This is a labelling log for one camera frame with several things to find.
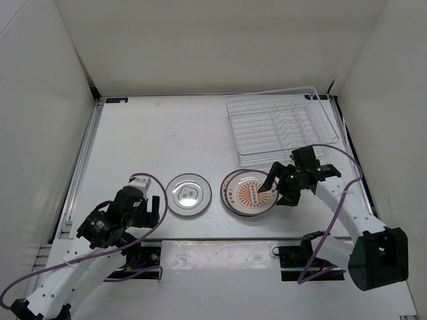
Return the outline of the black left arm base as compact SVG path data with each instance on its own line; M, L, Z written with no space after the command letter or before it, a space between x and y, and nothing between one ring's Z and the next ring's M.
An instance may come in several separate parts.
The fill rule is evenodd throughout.
M161 261L161 242L142 243L126 256L126 262L111 273L105 283L119 283L127 280L160 280L163 275Z

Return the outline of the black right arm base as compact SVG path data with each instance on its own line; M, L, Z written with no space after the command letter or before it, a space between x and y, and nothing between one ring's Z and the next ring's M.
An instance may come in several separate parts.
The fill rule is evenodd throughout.
M298 280L302 269L306 266L315 248L311 244L311 240L320 239L323 234L323 231L316 231L304 235L299 245L273 247L272 255L278 257L280 261L282 282L296 282ZM303 279L322 272L331 266L332 264L329 261L316 257ZM310 281L343 281L344 273L345 271L341 269L334 269Z

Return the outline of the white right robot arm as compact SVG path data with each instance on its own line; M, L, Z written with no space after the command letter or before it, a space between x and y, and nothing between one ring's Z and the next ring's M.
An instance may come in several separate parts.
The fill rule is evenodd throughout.
M362 291L406 281L409 276L408 237L399 228L390 228L365 212L350 187L362 176L345 182L332 164L321 164L314 146L294 149L293 163L274 162L258 189L274 189L280 194L277 204L295 207L301 192L310 190L333 212L325 231L304 235L300 260L305 264L298 284L311 281L338 267L349 273Z

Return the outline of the white green rimmed plate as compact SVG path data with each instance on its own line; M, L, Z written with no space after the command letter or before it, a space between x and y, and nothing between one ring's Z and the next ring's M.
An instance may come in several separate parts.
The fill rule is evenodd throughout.
M166 187L169 210L179 217L202 214L211 203L212 190L208 181L195 173L174 177Z

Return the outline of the white wire dish rack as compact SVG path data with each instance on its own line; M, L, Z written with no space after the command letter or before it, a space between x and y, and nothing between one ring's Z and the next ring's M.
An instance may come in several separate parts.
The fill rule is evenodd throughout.
M326 101L312 86L227 96L240 166L268 167L285 163L294 149L338 143Z

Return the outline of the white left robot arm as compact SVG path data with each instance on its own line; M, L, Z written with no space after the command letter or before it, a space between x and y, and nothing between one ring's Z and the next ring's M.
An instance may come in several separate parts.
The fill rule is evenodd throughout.
M148 189L147 180L132 181L116 193L114 200L96 206L78 228L63 262L23 276L26 280L47 274L28 297L2 307L18 319L70 319L118 269L152 271L152 266L141 261L143 239L128 232L136 227L153 233L165 217L159 210L160 198L147 198Z

